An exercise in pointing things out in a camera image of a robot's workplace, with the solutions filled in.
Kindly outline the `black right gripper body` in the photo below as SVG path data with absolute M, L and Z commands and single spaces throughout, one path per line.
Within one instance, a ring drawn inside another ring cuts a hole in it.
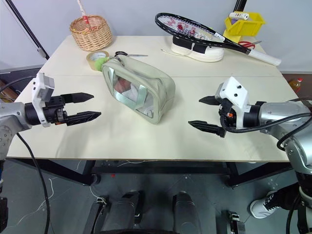
M 222 128 L 236 128 L 236 111 L 233 109 L 233 104 L 227 98 L 221 101 L 219 115 Z

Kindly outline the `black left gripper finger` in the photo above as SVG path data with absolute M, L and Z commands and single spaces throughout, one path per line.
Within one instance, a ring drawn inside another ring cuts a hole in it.
M 62 95 L 63 104 L 67 103 L 81 103 L 94 98 L 93 95 L 87 93 L 73 93 Z
M 94 112 L 94 111 L 86 111 L 77 113 L 75 115 L 67 116 L 65 119 L 65 123 L 67 126 L 72 126 L 76 124 L 82 124 L 89 121 L 92 121 L 99 117 L 101 112 Z

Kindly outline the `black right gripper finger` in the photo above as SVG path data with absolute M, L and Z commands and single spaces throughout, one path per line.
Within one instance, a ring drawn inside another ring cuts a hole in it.
M 225 137 L 226 130 L 223 129 L 220 126 L 214 125 L 214 124 L 208 124 L 205 121 L 201 120 L 193 120 L 188 122 L 191 126 L 199 129 L 200 131 L 216 134 L 217 136 L 220 136 L 222 138 Z
M 199 100 L 199 102 L 207 104 L 207 105 L 213 105 L 218 106 L 221 104 L 221 102 L 215 98 L 215 96 L 206 96 Z

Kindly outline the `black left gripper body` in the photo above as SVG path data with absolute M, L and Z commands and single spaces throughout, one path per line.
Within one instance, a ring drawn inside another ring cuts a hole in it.
M 63 109 L 66 104 L 66 95 L 53 96 L 45 102 L 43 113 L 48 123 L 55 125 L 64 124 L 67 121 L 67 112 Z

